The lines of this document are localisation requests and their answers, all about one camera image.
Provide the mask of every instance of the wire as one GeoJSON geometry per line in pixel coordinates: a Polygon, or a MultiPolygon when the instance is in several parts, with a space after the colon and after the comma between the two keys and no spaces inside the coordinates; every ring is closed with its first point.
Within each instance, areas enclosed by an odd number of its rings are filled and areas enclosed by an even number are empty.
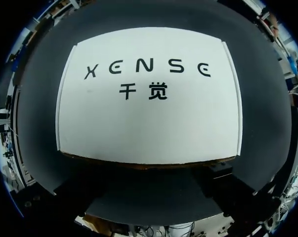
{"type": "Polygon", "coordinates": [[[288,207],[286,204],[284,204],[284,203],[282,204],[281,208],[283,208],[283,209],[289,211],[289,207],[288,207]]]}
{"type": "Polygon", "coordinates": [[[165,237],[167,237],[168,232],[167,232],[165,226],[163,226],[163,227],[164,227],[165,237]]]}
{"type": "Polygon", "coordinates": [[[146,237],[144,234],[141,233],[141,231],[139,231],[138,234],[141,235],[141,236],[143,236],[143,237],[146,237]]]}
{"type": "Polygon", "coordinates": [[[19,138],[18,134],[14,130],[12,130],[12,131],[19,138]]]}
{"type": "Polygon", "coordinates": [[[154,231],[153,231],[152,227],[149,227],[149,228],[152,230],[152,235],[151,235],[151,237],[153,237],[153,235],[154,235],[154,231]]]}
{"type": "Polygon", "coordinates": [[[194,227],[195,227],[195,222],[193,222],[193,224],[190,226],[191,227],[191,229],[190,229],[190,231],[189,232],[186,232],[185,234],[183,234],[183,235],[181,235],[181,237],[184,237],[186,234],[188,234],[188,233],[190,233],[189,234],[189,237],[192,235],[192,232],[193,232],[193,229],[194,229],[194,227]]]}
{"type": "Polygon", "coordinates": [[[183,230],[183,229],[187,229],[187,227],[192,227],[193,224],[194,224],[194,222],[190,226],[186,226],[186,227],[183,227],[183,228],[176,228],[176,227],[170,227],[170,226],[169,226],[169,228],[174,229],[174,230],[183,230]]]}
{"type": "Polygon", "coordinates": [[[298,188],[298,186],[292,186],[292,188],[298,188]]]}

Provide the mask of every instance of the black panel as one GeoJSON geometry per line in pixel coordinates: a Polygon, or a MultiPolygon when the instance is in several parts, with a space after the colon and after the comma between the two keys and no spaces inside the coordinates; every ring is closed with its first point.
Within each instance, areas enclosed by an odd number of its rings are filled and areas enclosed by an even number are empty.
{"type": "Polygon", "coordinates": [[[288,186],[292,176],[298,167],[298,108],[292,107],[292,138],[289,154],[283,167],[277,172],[273,182],[276,187],[273,194],[281,196],[288,186]]]}
{"type": "Polygon", "coordinates": [[[0,113],[0,119],[9,119],[9,118],[10,118],[10,114],[0,113]]]}
{"type": "Polygon", "coordinates": [[[33,53],[34,49],[36,48],[37,44],[40,42],[40,40],[45,36],[45,34],[48,32],[48,30],[53,26],[54,21],[51,18],[43,19],[40,21],[40,23],[36,26],[36,34],[32,37],[31,41],[25,48],[25,51],[20,55],[19,62],[18,62],[18,68],[15,72],[15,76],[13,78],[13,84],[19,85],[20,80],[22,79],[22,75],[25,71],[25,67],[28,63],[28,60],[33,53]]]}

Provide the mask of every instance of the screw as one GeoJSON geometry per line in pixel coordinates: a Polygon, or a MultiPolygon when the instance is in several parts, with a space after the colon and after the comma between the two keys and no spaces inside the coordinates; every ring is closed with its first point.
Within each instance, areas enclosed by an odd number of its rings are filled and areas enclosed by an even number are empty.
{"type": "Polygon", "coordinates": [[[31,207],[31,202],[29,201],[25,202],[25,207],[31,207]]]}

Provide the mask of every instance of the chinese characters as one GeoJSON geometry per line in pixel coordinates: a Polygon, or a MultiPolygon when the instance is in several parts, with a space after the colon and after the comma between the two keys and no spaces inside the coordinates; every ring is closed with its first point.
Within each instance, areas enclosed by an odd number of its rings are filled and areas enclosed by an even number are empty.
{"type": "MultiPolygon", "coordinates": [[[[131,86],[135,86],[135,83],[120,85],[120,87],[126,87],[126,89],[119,91],[119,93],[126,93],[126,100],[129,99],[130,92],[136,92],[135,89],[130,89],[131,86]]],[[[149,97],[149,100],[153,100],[156,98],[158,98],[159,100],[166,100],[167,97],[165,96],[165,94],[167,87],[168,86],[164,82],[162,84],[160,84],[159,82],[157,84],[154,84],[153,82],[151,85],[149,85],[149,88],[151,89],[151,96],[149,97]]]]}

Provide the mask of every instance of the black background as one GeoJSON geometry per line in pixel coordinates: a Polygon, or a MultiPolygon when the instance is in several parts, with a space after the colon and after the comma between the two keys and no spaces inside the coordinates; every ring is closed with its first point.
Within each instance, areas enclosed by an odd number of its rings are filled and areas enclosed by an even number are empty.
{"type": "MultiPolygon", "coordinates": [[[[45,2],[43,0],[0,1],[0,70],[20,31],[31,17],[44,6],[45,2]]],[[[268,0],[265,2],[277,18],[281,19],[298,43],[298,0],[283,2],[268,0]]],[[[0,175],[0,231],[8,234],[8,231],[16,233],[18,230],[25,231],[22,229],[21,219],[14,209],[0,175]]],[[[296,233],[298,234],[298,202],[285,224],[278,230],[277,235],[295,236],[296,233]]]]}

